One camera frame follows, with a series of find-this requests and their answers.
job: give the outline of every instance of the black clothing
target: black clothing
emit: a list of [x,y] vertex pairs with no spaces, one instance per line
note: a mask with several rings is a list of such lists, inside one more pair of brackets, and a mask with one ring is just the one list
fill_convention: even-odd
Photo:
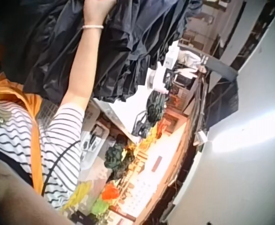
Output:
[[[114,102],[135,94],[201,6],[201,0],[118,0],[101,35],[93,97]],[[4,40],[7,78],[60,103],[81,38],[82,7],[83,0],[20,0]]]

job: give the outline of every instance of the orange vest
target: orange vest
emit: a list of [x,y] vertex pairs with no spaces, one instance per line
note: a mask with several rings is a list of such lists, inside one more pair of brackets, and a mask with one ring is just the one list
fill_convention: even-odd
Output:
[[41,194],[43,189],[42,162],[39,144],[39,129],[35,117],[40,109],[42,99],[39,95],[24,94],[22,85],[10,82],[5,78],[4,73],[0,74],[0,100],[21,100],[26,106],[31,121],[31,172],[34,190]]

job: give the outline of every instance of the white sleeve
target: white sleeve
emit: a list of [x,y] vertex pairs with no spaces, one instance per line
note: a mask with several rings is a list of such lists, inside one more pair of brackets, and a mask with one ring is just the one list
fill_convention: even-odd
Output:
[[[84,111],[80,107],[65,104],[58,109],[49,126],[41,131],[44,180],[58,157],[70,145],[80,140],[83,118]],[[61,207],[74,192],[80,171],[81,154],[80,143],[77,143],[63,155],[51,173],[45,196],[53,207]]]

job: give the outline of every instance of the hand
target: hand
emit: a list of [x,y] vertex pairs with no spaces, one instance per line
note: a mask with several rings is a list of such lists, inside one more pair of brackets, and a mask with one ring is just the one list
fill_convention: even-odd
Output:
[[83,10],[84,24],[102,25],[115,3],[116,0],[85,0]]

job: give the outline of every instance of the wall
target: wall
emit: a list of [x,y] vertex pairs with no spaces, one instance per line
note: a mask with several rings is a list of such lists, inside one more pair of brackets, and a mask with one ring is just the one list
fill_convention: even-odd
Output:
[[170,225],[275,225],[275,137],[223,153],[211,142],[275,110],[275,19],[240,71],[238,86],[239,110],[210,129],[210,142]]
[[[240,21],[236,27],[236,30],[229,42],[226,50],[224,51],[220,60],[227,64],[235,60],[236,56],[239,54],[241,48],[244,46],[246,40],[248,39],[265,3],[267,0],[248,0],[244,9],[244,12],[240,18]],[[221,79],[221,76],[215,72],[211,73],[209,92]]]

